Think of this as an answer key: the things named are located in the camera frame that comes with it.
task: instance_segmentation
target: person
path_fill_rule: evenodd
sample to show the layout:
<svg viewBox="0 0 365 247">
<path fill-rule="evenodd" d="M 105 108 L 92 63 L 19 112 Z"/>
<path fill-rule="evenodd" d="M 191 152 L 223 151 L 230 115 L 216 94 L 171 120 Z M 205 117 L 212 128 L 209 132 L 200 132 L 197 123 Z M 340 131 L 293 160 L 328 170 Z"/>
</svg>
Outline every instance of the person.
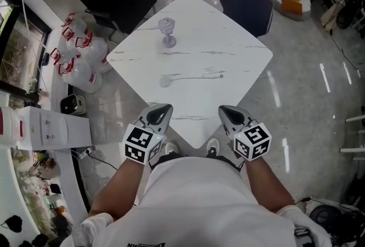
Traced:
<svg viewBox="0 0 365 247">
<path fill-rule="evenodd" d="M 246 161 L 250 191 L 241 169 L 219 156 L 217 139 L 206 150 L 206 157 L 183 157 L 167 143 L 138 206 L 133 204 L 144 165 L 125 160 L 94 200 L 89 218 L 72 231 L 75 246 L 331 246 L 326 231 L 294 205 L 262 157 Z"/>
</svg>

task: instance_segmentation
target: desk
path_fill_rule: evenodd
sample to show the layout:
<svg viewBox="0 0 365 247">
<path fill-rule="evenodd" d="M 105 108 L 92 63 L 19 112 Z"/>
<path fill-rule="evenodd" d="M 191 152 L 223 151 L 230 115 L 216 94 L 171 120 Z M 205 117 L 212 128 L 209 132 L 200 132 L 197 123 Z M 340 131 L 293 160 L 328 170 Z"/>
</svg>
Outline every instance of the desk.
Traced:
<svg viewBox="0 0 365 247">
<path fill-rule="evenodd" d="M 160 19 L 176 21 L 176 45 L 163 46 Z M 266 67 L 272 52 L 202 0 L 175 0 L 121 42 L 107 60 L 151 106 L 170 103 L 170 126 L 200 148 L 221 124 L 220 105 L 234 105 Z M 168 87 L 160 86 L 166 76 Z"/>
</svg>

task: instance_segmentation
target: sneaker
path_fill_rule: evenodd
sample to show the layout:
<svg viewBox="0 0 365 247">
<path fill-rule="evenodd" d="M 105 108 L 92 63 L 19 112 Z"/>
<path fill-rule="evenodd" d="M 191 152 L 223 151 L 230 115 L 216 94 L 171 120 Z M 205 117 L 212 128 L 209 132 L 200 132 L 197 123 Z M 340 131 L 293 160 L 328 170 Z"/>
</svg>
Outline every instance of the sneaker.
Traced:
<svg viewBox="0 0 365 247">
<path fill-rule="evenodd" d="M 206 152 L 208 155 L 218 155 L 219 153 L 219 141 L 213 137 L 206 144 Z"/>
<path fill-rule="evenodd" d="M 169 141 L 165 145 L 165 154 L 168 155 L 172 152 L 179 153 L 179 148 L 177 147 L 177 145 L 175 143 L 172 143 L 171 141 Z"/>
</svg>

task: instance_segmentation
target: glossy floor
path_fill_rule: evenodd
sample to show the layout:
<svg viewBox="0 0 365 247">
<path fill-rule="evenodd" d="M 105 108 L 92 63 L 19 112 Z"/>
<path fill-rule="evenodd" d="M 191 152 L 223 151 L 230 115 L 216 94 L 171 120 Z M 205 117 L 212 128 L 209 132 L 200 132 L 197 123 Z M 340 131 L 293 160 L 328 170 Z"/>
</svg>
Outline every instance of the glossy floor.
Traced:
<svg viewBox="0 0 365 247">
<path fill-rule="evenodd" d="M 157 0 L 157 9 L 172 1 Z M 219 0 L 204 1 L 222 10 Z M 274 56 L 239 103 L 271 132 L 273 142 L 265 159 L 296 200 L 309 195 L 340 200 L 358 169 L 352 155 L 339 153 L 339 148 L 359 146 L 354 132 L 360 124 L 345 125 L 344 119 L 361 113 L 363 79 L 322 29 L 319 18 L 326 9 L 321 4 L 321 0 L 313 2 L 311 18 L 305 22 L 274 12 L 269 33 L 259 37 Z M 354 30 L 336 29 L 333 37 L 353 63 L 365 61 L 365 44 Z M 147 105 L 114 70 L 103 78 L 100 91 L 86 95 L 92 139 L 97 145 L 94 155 L 118 167 L 123 159 L 118 143 L 128 123 Z M 196 150 L 172 129 L 167 135 L 185 154 L 205 155 L 205 145 Z M 222 153 L 233 159 L 222 127 L 214 136 L 221 142 Z M 91 197 L 115 172 L 108 165 L 93 162 L 93 173 L 84 175 Z M 90 172 L 91 162 L 84 159 L 82 163 Z M 146 167 L 139 195 L 149 171 Z M 242 177 L 247 181 L 244 169 Z"/>
</svg>

